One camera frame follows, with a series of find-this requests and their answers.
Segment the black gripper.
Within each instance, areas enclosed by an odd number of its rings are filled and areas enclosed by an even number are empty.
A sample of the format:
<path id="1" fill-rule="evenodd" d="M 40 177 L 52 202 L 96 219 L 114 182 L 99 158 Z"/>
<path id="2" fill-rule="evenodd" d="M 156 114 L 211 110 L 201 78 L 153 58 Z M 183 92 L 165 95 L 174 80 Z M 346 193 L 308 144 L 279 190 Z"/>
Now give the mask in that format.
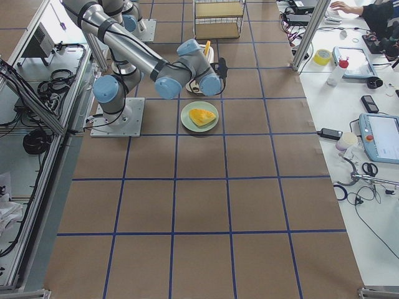
<path id="1" fill-rule="evenodd" d="M 211 66 L 220 79 L 225 80 L 227 78 L 228 66 L 226 65 L 225 58 L 220 57 L 219 60 L 217 62 L 213 62 Z"/>

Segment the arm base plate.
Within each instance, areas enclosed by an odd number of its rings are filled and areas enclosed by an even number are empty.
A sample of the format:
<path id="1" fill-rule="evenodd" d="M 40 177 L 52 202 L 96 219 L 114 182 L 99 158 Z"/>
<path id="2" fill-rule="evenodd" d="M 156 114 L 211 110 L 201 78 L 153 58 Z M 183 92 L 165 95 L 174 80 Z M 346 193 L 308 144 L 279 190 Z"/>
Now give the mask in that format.
<path id="1" fill-rule="evenodd" d="M 142 127 L 143 112 L 145 109 L 145 99 L 127 97 L 125 108 L 121 115 L 119 113 L 109 115 L 103 112 L 98 104 L 97 114 L 101 117 L 94 118 L 90 125 L 93 128 L 90 135 L 93 138 L 122 138 L 139 137 Z"/>
<path id="2" fill-rule="evenodd" d="M 142 42 L 153 42 L 155 39 L 156 19 L 142 19 L 138 22 L 136 36 Z"/>

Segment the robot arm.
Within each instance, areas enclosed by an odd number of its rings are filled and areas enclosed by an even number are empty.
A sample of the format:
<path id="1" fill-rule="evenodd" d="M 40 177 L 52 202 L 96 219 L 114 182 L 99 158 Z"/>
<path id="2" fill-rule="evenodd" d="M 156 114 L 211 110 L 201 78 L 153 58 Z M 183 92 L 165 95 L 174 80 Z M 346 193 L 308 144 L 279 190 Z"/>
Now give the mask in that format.
<path id="1" fill-rule="evenodd" d="M 161 98 L 177 97 L 193 80 L 207 97 L 223 91 L 223 80 L 194 39 L 181 44 L 177 49 L 178 60 L 170 63 L 106 14 L 98 2 L 63 1 L 62 5 L 82 32 L 94 35 L 109 47 L 115 54 L 115 61 L 133 66 L 135 74 L 143 72 L 149 75 Z"/>
<path id="2" fill-rule="evenodd" d="M 101 0 L 98 3 L 106 15 L 123 25 L 129 32 L 136 30 L 142 21 L 139 1 Z"/>

